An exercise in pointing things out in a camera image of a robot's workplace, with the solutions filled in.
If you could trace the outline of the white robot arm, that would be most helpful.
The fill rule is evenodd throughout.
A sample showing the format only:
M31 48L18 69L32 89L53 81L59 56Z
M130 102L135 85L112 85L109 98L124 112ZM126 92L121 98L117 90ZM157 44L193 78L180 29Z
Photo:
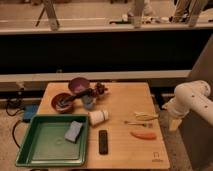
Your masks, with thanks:
M169 113L169 130L176 131L190 111L196 112L213 126L213 101L209 99L210 93L210 85L203 80L177 85L174 97L162 106Z

